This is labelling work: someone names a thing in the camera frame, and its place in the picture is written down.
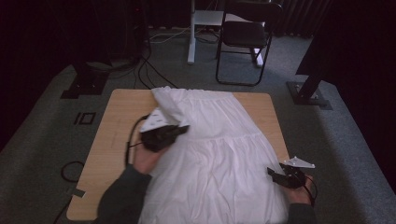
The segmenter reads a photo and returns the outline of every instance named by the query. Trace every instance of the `light wood surface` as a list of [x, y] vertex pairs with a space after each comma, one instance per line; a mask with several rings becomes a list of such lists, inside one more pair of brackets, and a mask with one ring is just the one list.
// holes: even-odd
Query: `light wood surface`
[[[234, 92], [233, 95], [267, 137], [278, 159], [288, 160], [270, 95], [247, 92]], [[125, 146], [134, 123], [156, 106], [151, 91], [113, 91], [78, 181], [77, 189], [85, 191], [85, 195], [82, 198], [73, 196], [67, 210], [69, 219], [96, 219], [97, 205], [103, 193], [124, 169]]]

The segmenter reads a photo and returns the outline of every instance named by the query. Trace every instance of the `stand base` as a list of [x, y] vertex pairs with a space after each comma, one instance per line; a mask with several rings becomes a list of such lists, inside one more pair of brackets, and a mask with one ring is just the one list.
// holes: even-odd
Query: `stand base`
[[315, 93], [309, 98], [302, 98], [299, 96], [299, 91], [304, 85], [303, 82], [286, 82], [288, 85], [293, 102], [296, 105], [318, 105], [322, 110], [332, 110], [332, 106], [328, 100], [323, 99], [320, 90], [317, 89]]
[[109, 73], [107, 72], [92, 72], [92, 81], [86, 84], [81, 84], [80, 76], [77, 75], [68, 91], [64, 91], [61, 99], [77, 99], [80, 95], [101, 95], [103, 88], [106, 85]]

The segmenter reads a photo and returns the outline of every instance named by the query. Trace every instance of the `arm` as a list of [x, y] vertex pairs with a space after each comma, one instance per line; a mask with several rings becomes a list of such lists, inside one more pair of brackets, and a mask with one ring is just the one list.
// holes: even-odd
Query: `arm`
[[[307, 181], [305, 186], [311, 189], [311, 184], [311, 181]], [[290, 202], [288, 224], [318, 223], [309, 195], [303, 187], [298, 189], [283, 188], [283, 190], [286, 192]]]
[[133, 164], [128, 164], [119, 179], [105, 192], [98, 207], [95, 223], [137, 223], [143, 209], [144, 197], [151, 176], [161, 155], [143, 145], [136, 146]]

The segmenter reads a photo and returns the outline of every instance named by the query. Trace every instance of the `black chair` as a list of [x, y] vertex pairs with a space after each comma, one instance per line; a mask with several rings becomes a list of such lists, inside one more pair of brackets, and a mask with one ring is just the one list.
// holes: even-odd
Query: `black chair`
[[[281, 5], [268, 1], [229, 0], [226, 3], [216, 54], [216, 58], [218, 59], [216, 66], [217, 82], [229, 85], [256, 86], [262, 81], [262, 74], [267, 61], [273, 31], [281, 13]], [[227, 15], [235, 15], [245, 21], [230, 21], [228, 18], [226, 20]], [[250, 52], [221, 50], [223, 43], [229, 47], [247, 48], [250, 49]], [[253, 62], [256, 63], [258, 56], [264, 48], [266, 48], [265, 56], [257, 82], [241, 83], [219, 79], [219, 63], [222, 52], [252, 54], [254, 55]]]

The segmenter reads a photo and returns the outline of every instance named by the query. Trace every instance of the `dark sleeve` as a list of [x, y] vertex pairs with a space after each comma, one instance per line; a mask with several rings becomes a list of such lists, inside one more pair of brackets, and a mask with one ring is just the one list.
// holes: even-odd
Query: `dark sleeve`
[[292, 203], [289, 207], [288, 224], [316, 224], [314, 208], [306, 203]]
[[128, 165], [103, 195], [94, 223], [137, 223], [150, 180]]

